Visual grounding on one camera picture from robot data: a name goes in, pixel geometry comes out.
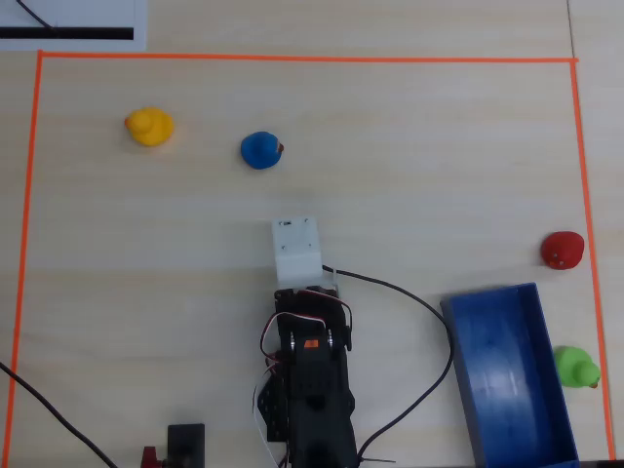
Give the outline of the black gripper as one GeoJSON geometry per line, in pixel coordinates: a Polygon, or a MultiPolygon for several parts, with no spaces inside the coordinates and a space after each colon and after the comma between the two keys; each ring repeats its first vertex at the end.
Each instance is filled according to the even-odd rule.
{"type": "Polygon", "coordinates": [[[280,290],[275,293],[277,331],[283,351],[312,341],[314,348],[323,341],[330,349],[352,350],[352,310],[334,290],[311,287],[280,290]]]}

